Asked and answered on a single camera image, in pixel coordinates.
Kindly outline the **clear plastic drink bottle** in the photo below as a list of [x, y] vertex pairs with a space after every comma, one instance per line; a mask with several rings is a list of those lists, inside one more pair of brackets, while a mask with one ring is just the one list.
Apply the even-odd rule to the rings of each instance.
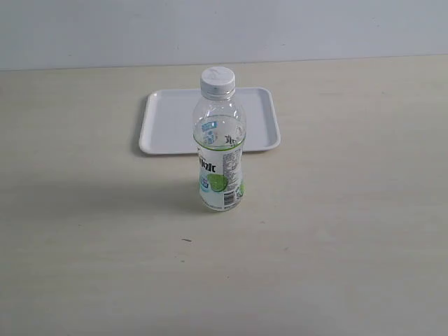
[[244, 195], [246, 114], [234, 91], [199, 99], [193, 112], [192, 136], [199, 158], [202, 201], [215, 211], [236, 207]]

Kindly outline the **white bottle cap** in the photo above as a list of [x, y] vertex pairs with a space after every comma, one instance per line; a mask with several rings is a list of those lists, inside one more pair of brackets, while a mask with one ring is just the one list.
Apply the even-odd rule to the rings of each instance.
[[231, 97], [235, 93], [235, 88], [235, 73], [227, 67], [209, 67], [201, 74], [200, 90], [207, 99]]

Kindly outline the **white rectangular tray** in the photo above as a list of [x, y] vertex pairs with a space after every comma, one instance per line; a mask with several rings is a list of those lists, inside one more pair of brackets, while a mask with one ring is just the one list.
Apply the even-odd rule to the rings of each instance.
[[[246, 153], [268, 151], [281, 143], [271, 92], [263, 87], [238, 87], [238, 102], [246, 112]], [[198, 89], [158, 90], [151, 93], [139, 137], [140, 150], [149, 155], [196, 154], [193, 110]]]

